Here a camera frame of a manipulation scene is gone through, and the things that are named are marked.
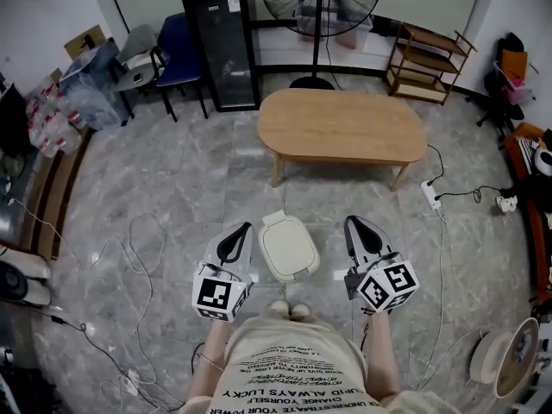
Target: white robot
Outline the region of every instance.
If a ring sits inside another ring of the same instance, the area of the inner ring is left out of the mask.
[[[363,297],[373,312],[406,302],[420,285],[387,234],[359,216],[348,216],[344,230],[351,259],[344,278],[348,298]],[[235,320],[253,285],[248,275],[252,243],[250,223],[225,229],[209,242],[193,280],[192,305],[199,316]]]

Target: black and white marker cube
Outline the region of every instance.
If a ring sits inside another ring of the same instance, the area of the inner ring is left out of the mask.
[[[191,304],[201,317],[232,322],[248,293],[248,284],[245,282],[196,274]]]
[[[370,270],[357,290],[377,313],[402,305],[420,287],[408,260]]]

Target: table leg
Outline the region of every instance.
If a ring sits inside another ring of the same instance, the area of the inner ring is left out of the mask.
[[[273,166],[273,187],[279,186],[279,155],[274,152],[274,166]]]
[[[400,185],[400,183],[403,182],[403,179],[405,178],[406,169],[408,169],[408,164],[405,164],[400,168],[400,172],[398,173],[397,178],[395,178],[395,182],[391,187],[391,191],[397,191],[398,186]]]

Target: white cylinder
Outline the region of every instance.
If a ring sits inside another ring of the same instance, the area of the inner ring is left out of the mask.
[[[49,305],[52,300],[50,291],[38,280],[27,279],[27,295],[23,298],[25,302],[36,305]]]
[[[50,267],[40,256],[18,252],[8,248],[2,255],[2,261],[17,268],[27,278],[50,279]]]

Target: striped fabric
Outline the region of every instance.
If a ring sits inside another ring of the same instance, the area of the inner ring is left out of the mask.
[[[522,136],[516,137],[521,155],[524,157],[525,168],[527,173],[531,175],[533,173],[533,154],[538,147],[538,142],[523,138]]]

